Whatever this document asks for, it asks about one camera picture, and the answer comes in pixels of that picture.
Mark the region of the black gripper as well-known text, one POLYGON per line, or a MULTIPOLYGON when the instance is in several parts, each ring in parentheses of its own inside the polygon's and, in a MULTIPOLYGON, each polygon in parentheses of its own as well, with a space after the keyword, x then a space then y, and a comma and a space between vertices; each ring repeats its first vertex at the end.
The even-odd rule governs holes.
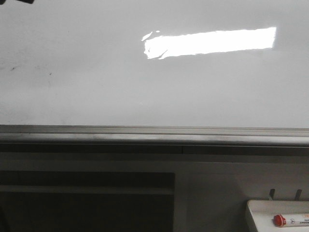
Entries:
POLYGON ((17 0, 17 1, 27 3, 27 4, 33 4, 34 3, 34 0, 17 0))

